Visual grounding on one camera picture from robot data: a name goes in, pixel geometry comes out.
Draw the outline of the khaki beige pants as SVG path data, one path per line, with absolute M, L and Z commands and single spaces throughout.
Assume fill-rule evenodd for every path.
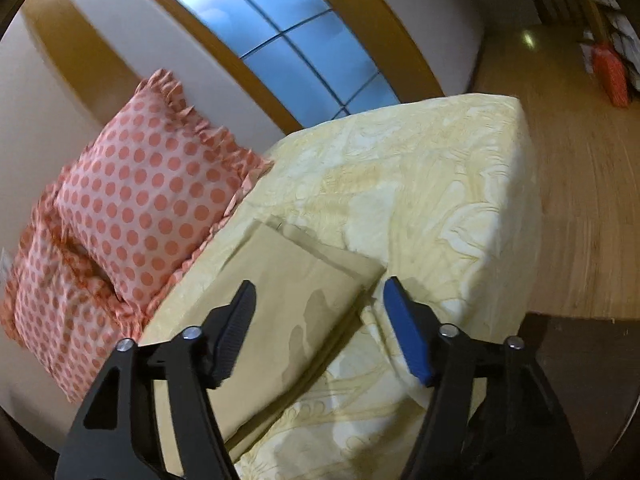
M 252 282 L 255 313 L 232 374 L 207 393 L 232 463 L 244 479 L 357 478 L 326 368 L 358 332 L 384 257 L 276 218 L 253 222 L 229 250 L 221 241 L 160 303 L 144 342 L 201 324 Z

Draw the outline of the dark bedside furniture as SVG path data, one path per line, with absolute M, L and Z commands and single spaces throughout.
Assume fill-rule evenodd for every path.
M 518 336 L 572 428 L 588 479 L 639 477 L 639 322 L 529 312 Z

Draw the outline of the lower pink polka-dot pillow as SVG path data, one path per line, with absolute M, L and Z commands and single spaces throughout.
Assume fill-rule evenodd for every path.
M 32 206 L 18 241 L 1 305 L 6 334 L 37 358 L 70 402 L 87 394 L 124 339 L 139 340 L 138 316 L 64 233 L 51 182 Z

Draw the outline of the pink polka-dot pillow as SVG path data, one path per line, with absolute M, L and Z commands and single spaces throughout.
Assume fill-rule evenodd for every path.
M 18 241 L 1 305 L 6 334 L 37 358 L 70 402 L 87 394 L 124 339 L 139 340 L 138 316 L 64 233 L 51 182 L 32 206 Z
M 73 164 L 55 206 L 116 295 L 146 312 L 271 165 L 158 70 Z

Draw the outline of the yellow patterned bed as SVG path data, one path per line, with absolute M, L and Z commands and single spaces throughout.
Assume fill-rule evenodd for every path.
M 336 376 L 331 399 L 350 427 L 355 479 L 396 479 L 432 394 L 408 371 L 383 287 L 396 276 L 439 321 L 473 338 L 499 342 L 516 332 L 541 239 L 521 103 L 474 93 L 383 107 L 290 134 L 268 156 L 271 170 L 181 278 L 216 237 L 229 250 L 253 222 L 271 218 L 384 257 L 358 332 L 326 372 Z

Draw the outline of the upper pink polka-dot pillow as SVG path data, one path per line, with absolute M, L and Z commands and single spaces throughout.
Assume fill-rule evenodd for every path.
M 55 206 L 116 295 L 146 312 L 271 165 L 158 70 L 73 164 Z

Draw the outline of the orange bag by shelf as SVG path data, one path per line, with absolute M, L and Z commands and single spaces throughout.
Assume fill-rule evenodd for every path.
M 596 44 L 593 47 L 592 68 L 612 105 L 619 108 L 628 107 L 630 95 L 626 68 L 610 44 Z

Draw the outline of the blue window with grid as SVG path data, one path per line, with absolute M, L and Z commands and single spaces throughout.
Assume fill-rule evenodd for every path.
M 395 105 L 369 52 L 326 0 L 176 0 L 304 128 Z

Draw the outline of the shelf with white items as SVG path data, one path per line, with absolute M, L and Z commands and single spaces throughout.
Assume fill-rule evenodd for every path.
M 639 0 L 590 0 L 626 66 L 629 90 L 639 95 Z

